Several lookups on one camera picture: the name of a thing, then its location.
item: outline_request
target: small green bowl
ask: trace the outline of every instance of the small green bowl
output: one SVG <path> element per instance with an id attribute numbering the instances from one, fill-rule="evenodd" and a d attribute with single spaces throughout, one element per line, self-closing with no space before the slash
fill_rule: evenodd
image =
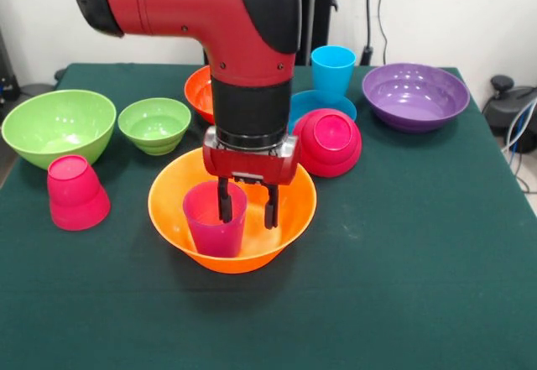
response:
<path id="1" fill-rule="evenodd" d="M 52 91 L 15 107 L 5 118 L 2 136 L 20 156 L 47 170 L 67 154 L 93 164 L 107 147 L 116 108 L 93 91 Z"/>
<path id="2" fill-rule="evenodd" d="M 155 97 L 125 108 L 117 125 L 146 154 L 160 156 L 173 151 L 185 135 L 192 116 L 181 102 Z"/>

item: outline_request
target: magenta cup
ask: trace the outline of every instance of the magenta cup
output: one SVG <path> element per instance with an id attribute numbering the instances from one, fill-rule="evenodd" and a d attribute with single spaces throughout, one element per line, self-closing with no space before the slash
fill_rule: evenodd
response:
<path id="1" fill-rule="evenodd" d="M 220 258 L 234 258 L 241 251 L 248 198 L 240 187 L 229 183 L 232 219 L 218 217 L 218 182 L 207 181 L 192 188 L 183 200 L 183 211 L 197 252 Z"/>
<path id="2" fill-rule="evenodd" d="M 63 156 L 52 162 L 47 188 L 52 222 L 60 229 L 89 229 L 110 212 L 107 192 L 82 156 Z"/>

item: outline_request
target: white wall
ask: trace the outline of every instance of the white wall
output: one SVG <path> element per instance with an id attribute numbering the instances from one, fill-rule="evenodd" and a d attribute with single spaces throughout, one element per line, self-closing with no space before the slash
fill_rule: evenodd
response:
<path id="1" fill-rule="evenodd" d="M 338 0 L 331 39 L 361 52 L 366 43 L 365 0 Z M 373 63 L 382 60 L 377 0 L 372 0 Z M 383 0 L 389 62 L 456 66 L 479 104 L 491 76 L 503 73 L 537 86 L 537 0 Z"/>
<path id="2" fill-rule="evenodd" d="M 75 0 L 0 0 L 0 28 L 21 84 L 52 83 L 71 62 L 203 62 L 191 39 L 99 34 Z"/>
<path id="3" fill-rule="evenodd" d="M 364 0 L 338 0 L 331 43 L 361 52 Z M 377 0 L 372 0 L 376 11 Z M 388 62 L 457 66 L 482 103 L 496 73 L 537 84 L 536 0 L 384 0 Z M 114 39 L 92 30 L 75 0 L 0 0 L 0 27 L 21 83 L 51 82 L 70 62 L 201 63 L 201 47 L 188 39 L 128 36 Z M 373 63 L 382 39 L 373 20 Z"/>

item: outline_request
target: blue bowl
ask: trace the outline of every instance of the blue bowl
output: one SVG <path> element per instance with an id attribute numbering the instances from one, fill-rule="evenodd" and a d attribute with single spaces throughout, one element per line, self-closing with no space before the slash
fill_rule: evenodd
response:
<path id="1" fill-rule="evenodd" d="M 291 97 L 289 133 L 293 133 L 296 123 L 304 115 L 320 108 L 333 108 L 347 114 L 351 120 L 356 120 L 356 107 L 346 97 L 327 91 L 302 91 Z"/>

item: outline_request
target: purple bowl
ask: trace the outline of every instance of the purple bowl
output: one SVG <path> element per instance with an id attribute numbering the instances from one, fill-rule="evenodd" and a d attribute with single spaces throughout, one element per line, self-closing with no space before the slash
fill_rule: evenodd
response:
<path id="1" fill-rule="evenodd" d="M 377 117 L 407 133 L 440 128 L 470 102 L 462 81 L 427 65 L 380 66 L 365 76 L 362 88 Z"/>

